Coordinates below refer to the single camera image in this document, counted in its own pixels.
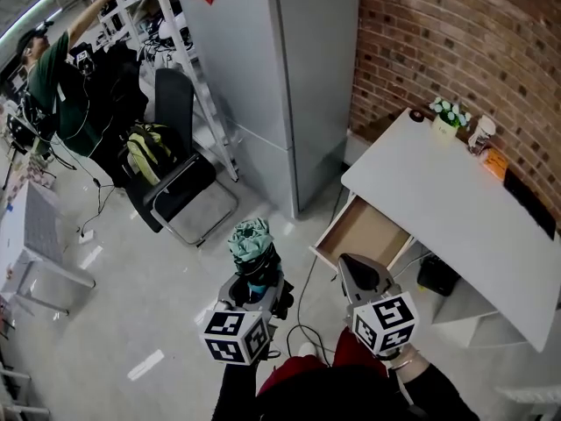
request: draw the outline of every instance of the black cap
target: black cap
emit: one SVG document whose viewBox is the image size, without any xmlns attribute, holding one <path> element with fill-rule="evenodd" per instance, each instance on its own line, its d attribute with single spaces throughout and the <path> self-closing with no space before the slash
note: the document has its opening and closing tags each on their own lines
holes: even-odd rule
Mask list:
<svg viewBox="0 0 561 421">
<path fill-rule="evenodd" d="M 16 55 L 18 58 L 21 58 L 22 54 L 24 54 L 24 50 L 29 44 L 29 41 L 33 38 L 44 38 L 46 35 L 47 26 L 43 26 L 42 28 L 34 28 L 33 30 L 29 30 L 26 32 L 18 41 L 18 48 L 16 50 Z"/>
</svg>

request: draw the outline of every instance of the cable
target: cable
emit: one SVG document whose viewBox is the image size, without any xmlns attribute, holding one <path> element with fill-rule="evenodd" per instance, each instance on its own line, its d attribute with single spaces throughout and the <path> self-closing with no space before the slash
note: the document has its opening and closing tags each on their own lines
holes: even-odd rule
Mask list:
<svg viewBox="0 0 561 421">
<path fill-rule="evenodd" d="M 281 356 L 281 351 L 277 351 L 276 349 L 271 349 L 271 351 L 269 351 L 269 353 L 267 354 L 266 358 L 267 360 L 278 359 L 280 356 Z"/>
<path fill-rule="evenodd" d="M 328 223 L 328 226 L 331 224 L 331 222 L 333 221 L 333 219 L 335 218 L 335 214 L 337 213 L 337 207 L 339 206 L 339 201 L 341 200 L 341 195 L 343 195 L 343 186 L 341 186 L 341 188 L 339 189 L 339 193 L 337 195 L 337 200 L 335 202 L 335 205 L 333 206 L 333 211 L 331 213 L 331 218 L 330 218 L 330 222 Z M 316 261 L 317 261 L 317 256 L 314 257 L 314 260 L 312 261 L 312 265 L 309 268 L 309 272 L 308 272 L 308 277 L 306 278 L 306 282 L 304 283 L 304 286 L 302 288 L 302 293 L 300 294 L 300 298 L 298 298 L 298 306 L 296 307 L 296 321 L 297 324 L 294 325 L 292 327 L 292 329 L 290 329 L 290 331 L 288 331 L 288 335 L 287 335 L 287 350 L 288 350 L 288 356 L 292 357 L 291 351 L 290 351 L 290 334 L 292 333 L 292 331 L 297 328 L 300 327 L 300 330 L 302 331 L 302 333 L 304 334 L 304 337 L 306 337 L 306 339 L 308 339 L 308 341 L 310 343 L 312 343 L 314 346 L 316 347 L 321 347 L 322 349 L 322 355 L 323 355 L 323 359 L 325 360 L 325 364 L 330 367 L 330 363 L 327 360 L 327 356 L 325 354 L 326 351 L 329 351 L 330 353 L 335 353 L 335 351 L 332 351 L 331 349 L 326 348 L 323 345 L 322 342 L 322 337 L 319 333 L 317 333 L 317 331 L 315 331 L 314 329 L 312 329 L 311 327 L 307 326 L 307 325 L 303 325 L 300 322 L 300 308 L 302 306 L 302 298 L 304 296 L 304 292 L 306 291 L 306 288 L 308 287 L 309 284 L 309 278 L 312 276 L 312 272 L 314 271 L 314 266 L 316 265 Z M 304 331 L 304 328 L 309 329 L 310 331 L 312 331 L 318 338 L 319 338 L 319 345 L 314 342 L 309 336 L 308 334 Z"/>
<path fill-rule="evenodd" d="M 409 268 L 409 266 L 410 266 L 411 264 L 417 262 L 418 260 L 424 259 L 425 257 L 427 257 L 428 255 L 431 255 L 431 254 L 432 254 L 432 251 L 429 251 L 428 253 L 421 254 L 419 257 L 415 257 L 410 263 L 408 263 L 405 267 L 403 267 L 403 268 L 401 269 L 401 271 L 400 271 L 397 275 L 392 276 L 392 277 L 394 278 L 394 280 L 397 279 L 398 277 L 401 276 L 401 274 L 402 274 L 406 269 Z"/>
<path fill-rule="evenodd" d="M 59 157 L 59 155 L 54 152 L 52 146 L 49 146 L 49 151 L 51 152 L 53 157 L 57 160 L 57 162 L 59 162 L 64 168 L 67 168 L 68 170 L 74 170 L 74 171 L 78 169 L 75 166 L 73 166 L 71 163 L 66 162 L 64 159 Z"/>
<path fill-rule="evenodd" d="M 103 200 L 103 205 L 102 205 L 102 197 L 101 197 L 101 194 L 102 194 L 102 188 L 103 188 L 103 187 L 112 187 L 113 189 L 111 189 L 111 191 L 109 192 L 109 194 L 105 197 L 105 199 Z M 93 220 L 93 219 L 99 217 L 99 216 L 102 214 L 103 209 L 105 208 L 105 203 L 107 203 L 107 200 L 109 199 L 109 197 L 110 197 L 111 194 L 113 193 L 113 190 L 115 190 L 115 186 L 113 186 L 113 185 L 110 185 L 110 186 L 100 186 L 100 187 L 97 188 L 97 213 L 95 214 L 94 217 L 92 217 L 92 218 L 86 220 L 86 221 L 84 222 L 84 224 L 82 225 L 82 228 L 81 228 L 81 230 L 80 230 L 80 235 L 81 235 L 82 237 L 84 236 L 84 229 L 86 228 L 86 225 L 87 225 L 91 220 Z"/>
<path fill-rule="evenodd" d="M 95 178 L 95 177 L 82 165 L 82 163 L 81 163 L 79 160 L 77 160 L 77 159 L 72 155 L 72 153 L 70 153 L 70 150 L 68 150 L 68 148 L 66 148 L 66 146 L 65 146 L 62 142 L 61 142 L 59 145 L 62 146 L 65 150 L 67 150 L 67 153 L 70 155 L 70 157 L 71 157 L 72 159 L 74 159 L 74 160 L 77 162 L 77 164 L 82 168 L 83 171 L 85 171 L 85 172 L 91 177 L 92 180 L 94 180 L 94 184 L 95 184 L 98 188 L 102 187 L 101 183 L 97 180 L 97 178 Z"/>
</svg>

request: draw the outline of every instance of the desk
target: desk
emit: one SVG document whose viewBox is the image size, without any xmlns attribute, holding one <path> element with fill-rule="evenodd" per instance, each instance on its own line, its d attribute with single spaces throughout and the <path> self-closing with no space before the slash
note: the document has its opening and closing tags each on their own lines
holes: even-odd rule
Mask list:
<svg viewBox="0 0 561 421">
<path fill-rule="evenodd" d="M 96 282 L 84 270 L 64 264 L 57 239 L 58 211 L 42 195 L 34 182 L 27 181 L 0 221 L 0 293 L 7 300 L 19 296 L 49 309 L 68 310 L 40 301 L 22 292 L 33 262 L 59 275 L 94 288 Z"/>
<path fill-rule="evenodd" d="M 343 185 L 469 284 L 446 298 L 435 324 L 464 322 L 456 330 L 466 346 L 518 336 L 542 351 L 561 287 L 558 236 L 551 240 L 460 140 L 440 145 L 430 121 L 417 124 L 408 111 L 343 175 Z"/>
</svg>

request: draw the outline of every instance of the electronic equipment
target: electronic equipment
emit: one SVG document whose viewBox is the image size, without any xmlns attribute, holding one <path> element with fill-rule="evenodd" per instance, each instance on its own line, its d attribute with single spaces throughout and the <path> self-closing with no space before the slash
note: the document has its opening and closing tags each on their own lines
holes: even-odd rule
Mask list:
<svg viewBox="0 0 561 421">
<path fill-rule="evenodd" d="M 550 239 L 553 240 L 557 227 L 555 218 L 549 213 L 540 199 L 534 195 L 534 192 L 510 168 L 507 168 L 503 185 L 516 198 L 516 201 L 528 211 L 530 216 L 535 219 L 536 223 L 542 227 Z"/>
<path fill-rule="evenodd" d="M 450 296 L 458 280 L 459 274 L 434 254 L 423 260 L 417 276 L 419 285 L 442 296 Z"/>
<path fill-rule="evenodd" d="M 76 66 L 84 76 L 90 76 L 96 70 L 96 64 L 89 55 L 88 50 L 83 50 L 76 56 Z"/>
</svg>

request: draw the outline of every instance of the desk drawer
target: desk drawer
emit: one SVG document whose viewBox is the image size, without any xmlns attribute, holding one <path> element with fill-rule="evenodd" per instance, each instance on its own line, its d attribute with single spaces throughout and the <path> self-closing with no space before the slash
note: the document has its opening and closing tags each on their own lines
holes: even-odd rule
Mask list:
<svg viewBox="0 0 561 421">
<path fill-rule="evenodd" d="M 342 253 L 376 260 L 390 269 L 413 237 L 359 196 L 353 196 L 311 250 L 337 271 Z"/>
</svg>

